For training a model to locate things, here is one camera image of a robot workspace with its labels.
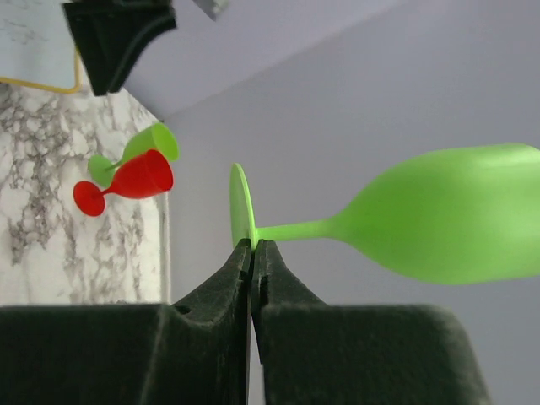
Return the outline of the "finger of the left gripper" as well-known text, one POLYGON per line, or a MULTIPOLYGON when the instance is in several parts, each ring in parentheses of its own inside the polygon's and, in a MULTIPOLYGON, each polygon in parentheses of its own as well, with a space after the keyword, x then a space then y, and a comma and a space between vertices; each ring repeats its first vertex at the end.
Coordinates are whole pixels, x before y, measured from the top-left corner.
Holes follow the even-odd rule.
POLYGON ((118 92, 146 46, 176 28, 171 1, 72 1, 62 8, 96 96, 118 92))

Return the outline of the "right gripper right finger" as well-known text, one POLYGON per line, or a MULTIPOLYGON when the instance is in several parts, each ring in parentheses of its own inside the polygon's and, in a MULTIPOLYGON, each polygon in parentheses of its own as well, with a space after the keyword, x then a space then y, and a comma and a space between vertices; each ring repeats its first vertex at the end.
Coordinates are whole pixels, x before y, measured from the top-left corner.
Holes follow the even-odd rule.
POLYGON ((251 315, 269 404, 488 404, 462 324, 432 305, 328 305, 277 245, 254 254, 251 315))

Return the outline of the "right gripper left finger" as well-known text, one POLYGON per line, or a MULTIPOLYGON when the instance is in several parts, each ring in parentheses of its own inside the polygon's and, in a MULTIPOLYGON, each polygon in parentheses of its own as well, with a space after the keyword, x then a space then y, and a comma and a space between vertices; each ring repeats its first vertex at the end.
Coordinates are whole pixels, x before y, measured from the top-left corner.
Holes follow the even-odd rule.
POLYGON ((4 404, 244 404, 251 244, 174 304, 1 310, 4 404))

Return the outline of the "green wine glass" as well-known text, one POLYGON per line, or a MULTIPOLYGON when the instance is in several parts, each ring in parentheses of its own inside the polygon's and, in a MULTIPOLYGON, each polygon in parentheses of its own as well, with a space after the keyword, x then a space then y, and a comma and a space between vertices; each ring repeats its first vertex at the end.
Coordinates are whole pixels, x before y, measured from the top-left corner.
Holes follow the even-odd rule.
POLYGON ((180 157, 180 147, 175 134, 161 121, 145 128, 133 136, 123 150, 119 161, 112 163, 101 154, 93 155, 87 164, 88 172, 99 186, 109 187, 116 170, 128 160, 144 154, 150 149, 161 152, 170 162, 180 157))
POLYGON ((435 150, 373 179, 328 219, 258 227, 231 167, 233 242, 332 239, 404 277, 478 284, 539 273, 539 151, 524 143, 435 150))

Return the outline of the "red plastic wine glass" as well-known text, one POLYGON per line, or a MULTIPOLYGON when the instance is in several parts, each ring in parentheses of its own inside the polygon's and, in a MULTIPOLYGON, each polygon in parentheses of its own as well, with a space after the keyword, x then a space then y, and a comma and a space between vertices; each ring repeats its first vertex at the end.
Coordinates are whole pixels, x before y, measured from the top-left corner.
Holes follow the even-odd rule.
POLYGON ((122 165, 105 190, 90 181, 79 181, 73 188, 73 199, 84 214, 97 217, 105 211, 107 194, 144 199, 168 192, 173 186, 174 174, 169 161, 158 150, 150 149, 122 165))

